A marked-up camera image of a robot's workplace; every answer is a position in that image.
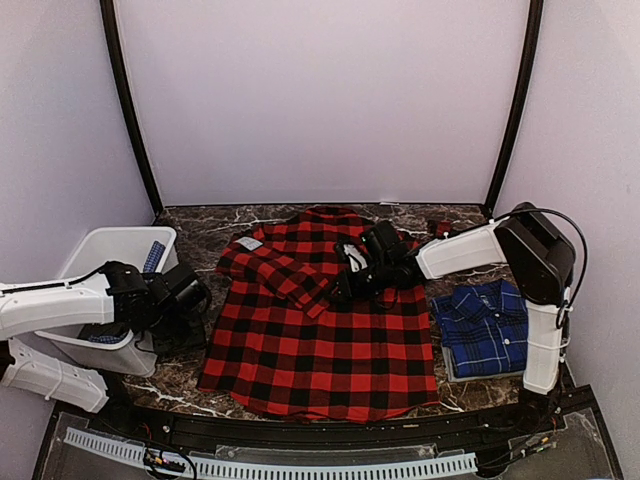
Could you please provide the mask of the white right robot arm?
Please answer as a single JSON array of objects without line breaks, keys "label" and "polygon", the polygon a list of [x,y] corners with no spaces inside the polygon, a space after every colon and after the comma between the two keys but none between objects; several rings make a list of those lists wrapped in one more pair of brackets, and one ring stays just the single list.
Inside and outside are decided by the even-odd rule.
[{"label": "white right robot arm", "polygon": [[526,390],[546,395],[557,382],[569,344],[568,315],[584,275],[576,251],[552,223],[556,211],[524,202],[461,232],[441,233],[412,247],[387,221],[354,245],[335,250],[346,262],[331,287],[334,302],[374,298],[492,264],[512,279],[458,286],[432,300],[450,379],[523,377]]}]

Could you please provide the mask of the red black plaid shirt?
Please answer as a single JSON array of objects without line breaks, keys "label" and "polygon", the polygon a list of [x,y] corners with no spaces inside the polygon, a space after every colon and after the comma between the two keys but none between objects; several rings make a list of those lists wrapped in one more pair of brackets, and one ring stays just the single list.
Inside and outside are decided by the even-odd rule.
[{"label": "red black plaid shirt", "polygon": [[370,423],[439,401],[425,290],[334,303],[371,221],[314,207],[234,235],[216,270],[230,280],[197,387],[261,415]]}]

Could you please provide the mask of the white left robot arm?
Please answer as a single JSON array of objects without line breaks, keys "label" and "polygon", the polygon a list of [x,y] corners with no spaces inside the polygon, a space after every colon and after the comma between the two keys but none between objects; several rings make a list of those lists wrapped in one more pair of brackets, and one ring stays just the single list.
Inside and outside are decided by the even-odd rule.
[{"label": "white left robot arm", "polygon": [[[120,436],[141,427],[140,412],[117,397],[109,379],[125,365],[107,354],[119,341],[148,341],[145,354],[180,353],[201,343],[202,319],[211,293],[186,264],[165,273],[141,272],[131,264],[108,261],[80,276],[50,283],[1,288],[1,384],[101,411]],[[41,353],[20,337],[26,333],[74,330],[83,353],[68,362]]]}]

